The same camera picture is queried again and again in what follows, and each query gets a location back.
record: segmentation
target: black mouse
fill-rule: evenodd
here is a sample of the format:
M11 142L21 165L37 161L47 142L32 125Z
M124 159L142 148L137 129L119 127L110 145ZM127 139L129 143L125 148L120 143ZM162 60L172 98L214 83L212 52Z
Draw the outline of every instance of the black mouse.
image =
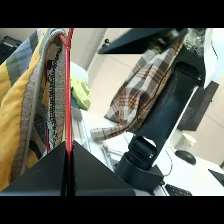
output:
M175 152L175 155L178 156L179 158L185 160L186 162L192 164L192 165L196 164L195 157L187 151L177 150Z

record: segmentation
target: green object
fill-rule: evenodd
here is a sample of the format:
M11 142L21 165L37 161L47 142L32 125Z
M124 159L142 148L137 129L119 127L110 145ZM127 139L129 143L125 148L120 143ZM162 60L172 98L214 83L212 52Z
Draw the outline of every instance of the green object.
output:
M71 77L72 97L80 109L88 110L90 106L89 87L85 81Z

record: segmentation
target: plaid cloth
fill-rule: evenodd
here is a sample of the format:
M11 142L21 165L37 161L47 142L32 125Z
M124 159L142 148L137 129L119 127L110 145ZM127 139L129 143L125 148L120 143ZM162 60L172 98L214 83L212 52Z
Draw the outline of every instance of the plaid cloth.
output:
M0 191L62 141L62 29L38 29L0 66Z
M180 40L161 54L158 46L144 53L114 96L105 115L118 125L92 129L90 132L94 141L103 141L124 131L136 133L139 130L165 87L171 75L170 66L182 46L183 40Z

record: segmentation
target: black keyboard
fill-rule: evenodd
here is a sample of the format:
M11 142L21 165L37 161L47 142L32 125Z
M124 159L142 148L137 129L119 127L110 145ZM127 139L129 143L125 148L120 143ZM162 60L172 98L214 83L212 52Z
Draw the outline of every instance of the black keyboard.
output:
M172 185L167 184L165 186L166 191L169 193L170 196L193 196L191 192L180 189L178 187L174 187Z

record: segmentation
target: door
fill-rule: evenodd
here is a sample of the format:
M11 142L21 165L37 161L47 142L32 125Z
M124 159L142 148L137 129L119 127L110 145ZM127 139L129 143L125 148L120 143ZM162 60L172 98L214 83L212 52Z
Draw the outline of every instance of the door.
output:
M130 29L108 28L98 50L105 42L113 42ZM97 113L102 117L106 114L111 100L140 57L141 55L95 54L88 69L91 97L89 111Z

